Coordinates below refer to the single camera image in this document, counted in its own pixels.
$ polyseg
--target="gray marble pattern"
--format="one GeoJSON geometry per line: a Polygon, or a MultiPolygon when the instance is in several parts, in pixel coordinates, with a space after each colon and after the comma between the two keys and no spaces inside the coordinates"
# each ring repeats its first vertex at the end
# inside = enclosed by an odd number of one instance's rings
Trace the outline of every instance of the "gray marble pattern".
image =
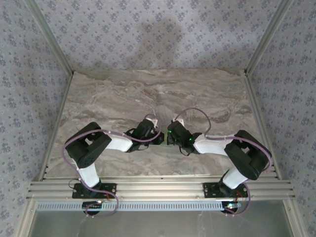
{"type": "MultiPolygon", "coordinates": [[[[218,69],[108,71],[88,77],[75,73],[60,127],[50,154],[46,177],[70,177],[63,162],[65,141],[92,121],[102,128],[125,132],[136,127],[144,115],[154,113],[167,125],[187,107],[203,109],[211,118],[209,134],[234,134],[245,129],[259,139],[242,72],[218,69]]],[[[182,115],[191,132],[204,132],[208,123],[199,111],[182,115]]],[[[150,146],[145,151],[104,151],[96,161],[100,176],[124,175],[221,175],[232,167],[221,155],[185,157],[178,147],[150,146]]]]}

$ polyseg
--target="wall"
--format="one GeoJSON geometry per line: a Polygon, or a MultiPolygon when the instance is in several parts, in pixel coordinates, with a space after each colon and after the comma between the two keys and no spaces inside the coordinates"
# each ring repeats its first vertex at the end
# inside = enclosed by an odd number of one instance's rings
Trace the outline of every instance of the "wall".
{"type": "Polygon", "coordinates": [[[291,6],[254,74],[278,164],[316,236],[316,2],[291,6]]]}
{"type": "Polygon", "coordinates": [[[0,236],[12,236],[68,77],[22,0],[0,1],[0,236]]]}
{"type": "Polygon", "coordinates": [[[278,0],[38,0],[75,71],[245,68],[278,0]]]}

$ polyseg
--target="black mounting bracket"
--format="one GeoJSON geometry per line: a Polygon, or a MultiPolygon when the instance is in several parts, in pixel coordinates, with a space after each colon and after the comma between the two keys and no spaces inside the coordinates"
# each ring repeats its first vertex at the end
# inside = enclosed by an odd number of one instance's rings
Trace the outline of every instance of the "black mounting bracket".
{"type": "Polygon", "coordinates": [[[248,197],[248,192],[244,184],[240,184],[237,188],[231,190],[230,196],[226,196],[221,192],[219,183],[203,183],[203,192],[205,198],[243,198],[248,197]]]}
{"type": "MultiPolygon", "coordinates": [[[[107,184],[101,183],[99,190],[105,190],[111,193],[116,194],[117,192],[117,184],[107,184]]],[[[73,189],[73,199],[114,199],[111,195],[106,195],[104,193],[95,193],[93,197],[91,196],[91,191],[88,190],[84,185],[81,183],[77,183],[74,185],[73,189]]]]}

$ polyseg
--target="floral wallpaper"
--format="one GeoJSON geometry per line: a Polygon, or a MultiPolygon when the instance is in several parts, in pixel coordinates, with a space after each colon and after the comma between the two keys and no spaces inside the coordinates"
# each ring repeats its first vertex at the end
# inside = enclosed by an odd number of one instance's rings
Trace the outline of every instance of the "floral wallpaper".
{"type": "Polygon", "coordinates": [[[0,236],[13,235],[68,77],[22,0],[0,1],[0,236]]]}
{"type": "Polygon", "coordinates": [[[316,2],[291,6],[259,62],[257,88],[278,164],[316,237],[316,2]]]}
{"type": "Polygon", "coordinates": [[[245,68],[279,0],[38,0],[69,63],[245,68]]]}

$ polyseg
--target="marble surface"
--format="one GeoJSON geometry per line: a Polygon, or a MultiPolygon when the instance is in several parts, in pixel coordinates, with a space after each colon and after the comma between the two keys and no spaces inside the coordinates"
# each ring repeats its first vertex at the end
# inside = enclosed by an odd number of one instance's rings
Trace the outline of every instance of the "marble surface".
{"type": "MultiPolygon", "coordinates": [[[[74,176],[61,158],[61,148],[92,121],[104,129],[125,132],[148,113],[155,113],[167,125],[183,109],[198,107],[211,118],[209,134],[234,134],[245,129],[260,140],[242,80],[242,72],[218,69],[108,71],[89,77],[75,72],[46,177],[74,176]]],[[[192,133],[208,128],[199,111],[187,111],[182,118],[192,133]]],[[[96,161],[100,176],[221,175],[230,167],[232,163],[225,156],[185,157],[178,147],[162,146],[133,153],[104,151],[96,161]]]]}

